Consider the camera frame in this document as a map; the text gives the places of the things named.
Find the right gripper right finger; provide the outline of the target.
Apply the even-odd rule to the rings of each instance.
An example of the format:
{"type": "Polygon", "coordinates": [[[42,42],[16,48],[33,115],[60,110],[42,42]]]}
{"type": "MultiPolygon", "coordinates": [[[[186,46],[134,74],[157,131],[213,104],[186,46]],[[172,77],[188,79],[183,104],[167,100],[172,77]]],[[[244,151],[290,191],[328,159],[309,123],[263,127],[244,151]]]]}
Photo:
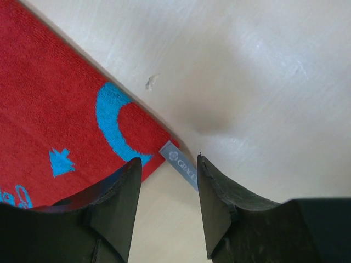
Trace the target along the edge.
{"type": "Polygon", "coordinates": [[[350,262],[350,198],[277,203],[197,158],[207,256],[213,262],[350,262]]]}

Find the turquoise red patterned towel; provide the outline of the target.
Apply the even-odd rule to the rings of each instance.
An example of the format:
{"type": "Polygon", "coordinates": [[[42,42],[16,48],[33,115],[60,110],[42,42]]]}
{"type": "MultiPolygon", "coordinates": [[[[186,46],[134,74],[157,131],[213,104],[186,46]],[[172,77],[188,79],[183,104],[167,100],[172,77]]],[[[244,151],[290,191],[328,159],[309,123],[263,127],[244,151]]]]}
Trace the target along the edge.
{"type": "Polygon", "coordinates": [[[175,138],[19,1],[1,1],[1,202],[52,205],[175,138]]]}

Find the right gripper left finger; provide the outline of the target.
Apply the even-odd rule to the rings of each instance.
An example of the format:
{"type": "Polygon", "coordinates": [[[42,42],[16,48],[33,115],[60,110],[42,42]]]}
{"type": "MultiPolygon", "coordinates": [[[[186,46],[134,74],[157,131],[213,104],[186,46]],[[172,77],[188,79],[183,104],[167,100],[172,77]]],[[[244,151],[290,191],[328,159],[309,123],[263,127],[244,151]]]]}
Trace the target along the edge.
{"type": "Polygon", "coordinates": [[[1,204],[1,262],[127,262],[141,187],[136,157],[51,206],[1,204]]]}

